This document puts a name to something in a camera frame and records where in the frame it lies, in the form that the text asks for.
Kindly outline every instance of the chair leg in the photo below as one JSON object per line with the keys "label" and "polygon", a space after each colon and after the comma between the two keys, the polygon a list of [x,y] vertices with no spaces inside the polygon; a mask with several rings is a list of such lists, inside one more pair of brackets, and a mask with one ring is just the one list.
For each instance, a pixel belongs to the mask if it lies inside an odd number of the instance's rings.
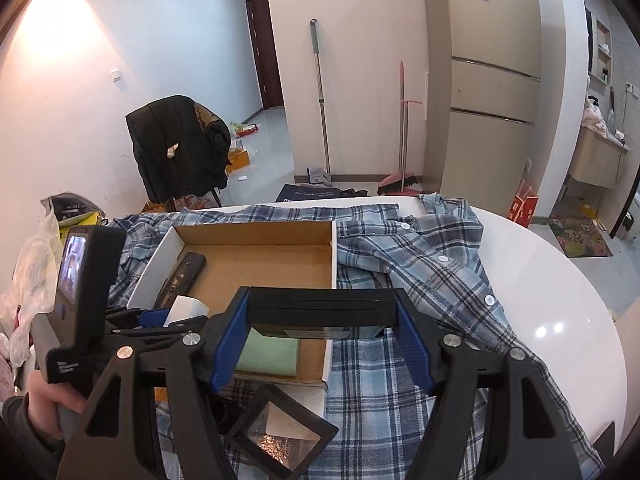
{"label": "chair leg", "polygon": [[222,204],[220,203],[220,197],[216,193],[216,188],[215,187],[212,188],[211,192],[213,193],[213,198],[216,200],[216,203],[218,204],[218,207],[222,207]]}

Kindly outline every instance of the brown door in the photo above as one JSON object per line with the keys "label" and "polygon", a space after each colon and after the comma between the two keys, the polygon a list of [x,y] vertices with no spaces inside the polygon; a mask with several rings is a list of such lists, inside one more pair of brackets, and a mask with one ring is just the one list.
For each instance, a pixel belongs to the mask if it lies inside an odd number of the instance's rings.
{"label": "brown door", "polygon": [[247,0],[246,13],[249,17],[251,42],[254,46],[255,69],[258,73],[262,107],[267,109],[284,106],[269,0]]}

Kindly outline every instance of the refrigerator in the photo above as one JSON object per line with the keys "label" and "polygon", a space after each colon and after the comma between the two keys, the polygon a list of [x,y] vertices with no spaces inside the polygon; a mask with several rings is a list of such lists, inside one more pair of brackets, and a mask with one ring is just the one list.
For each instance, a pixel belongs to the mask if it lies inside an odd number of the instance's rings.
{"label": "refrigerator", "polygon": [[426,190],[506,216],[538,114],[538,0],[425,0]]}

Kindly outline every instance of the mop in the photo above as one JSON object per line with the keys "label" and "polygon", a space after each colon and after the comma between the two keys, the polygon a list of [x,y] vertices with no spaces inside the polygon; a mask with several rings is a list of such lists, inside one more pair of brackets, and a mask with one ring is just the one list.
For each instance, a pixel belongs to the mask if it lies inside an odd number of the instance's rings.
{"label": "mop", "polygon": [[316,31],[316,23],[318,20],[311,20],[311,43],[314,48],[314,57],[316,58],[316,77],[318,78],[318,102],[320,103],[320,117],[322,119],[322,138],[324,140],[324,163],[326,171],[323,168],[307,168],[306,174],[309,177],[309,184],[324,184],[332,187],[331,181],[331,165],[329,164],[329,143],[326,138],[326,117],[324,115],[324,93],[322,92],[322,74],[320,73],[320,49],[318,48],[318,32]]}
{"label": "mop", "polygon": [[400,149],[398,150],[398,172],[389,175],[378,184],[379,195],[415,196],[420,191],[409,186],[418,184],[413,173],[406,172],[407,143],[409,139],[409,104],[422,104],[421,101],[406,100],[404,98],[404,64],[400,62]]}

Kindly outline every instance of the round table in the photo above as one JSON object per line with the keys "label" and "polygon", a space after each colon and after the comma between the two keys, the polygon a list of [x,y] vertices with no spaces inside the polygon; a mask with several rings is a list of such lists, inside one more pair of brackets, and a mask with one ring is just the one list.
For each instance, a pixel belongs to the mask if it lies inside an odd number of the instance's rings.
{"label": "round table", "polygon": [[[425,214],[422,203],[407,196],[270,205],[307,208],[380,203],[398,204],[402,216]],[[547,241],[506,218],[474,211],[484,226],[482,264],[511,327],[544,360],[591,442],[615,421],[617,450],[626,412],[626,370],[607,307],[583,273]]]}

